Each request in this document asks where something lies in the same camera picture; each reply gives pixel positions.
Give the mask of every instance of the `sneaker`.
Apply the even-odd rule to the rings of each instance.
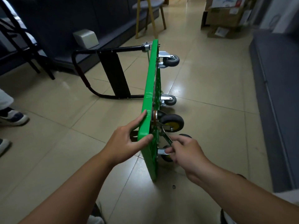
[[[0,138],[0,157],[9,150],[11,142],[7,139]]]
[[[29,121],[29,117],[10,107],[0,110],[0,122],[5,125],[21,126]]]

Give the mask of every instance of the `white pants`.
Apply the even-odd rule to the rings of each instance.
[[[9,107],[13,103],[13,98],[0,89],[0,110]]]

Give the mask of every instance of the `white box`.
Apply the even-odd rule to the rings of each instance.
[[[241,7],[245,0],[213,0],[211,8]]]
[[[97,36],[93,31],[83,29],[73,33],[78,45],[85,49],[92,48],[99,44]]]

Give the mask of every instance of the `chair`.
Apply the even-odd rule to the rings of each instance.
[[[146,19],[145,19],[145,30],[147,30],[148,17],[150,15],[155,39],[158,38],[158,35],[156,33],[155,19],[154,19],[154,15],[153,15],[153,11],[152,11],[153,8],[160,8],[161,16],[162,16],[162,20],[163,20],[164,30],[166,30],[166,23],[165,23],[163,8],[162,8],[163,3],[164,3],[164,0],[144,0],[144,1],[137,0],[137,3],[133,5],[133,9],[137,9],[136,37],[135,37],[136,39],[138,39],[138,32],[139,32],[139,14],[140,14],[140,10],[144,10],[144,9],[147,10],[147,16],[146,16]]]

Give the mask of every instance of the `yellow wheel hub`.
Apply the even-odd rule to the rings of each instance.
[[[180,125],[177,122],[168,122],[165,123],[165,125],[171,126],[174,130],[177,130],[180,127]]]

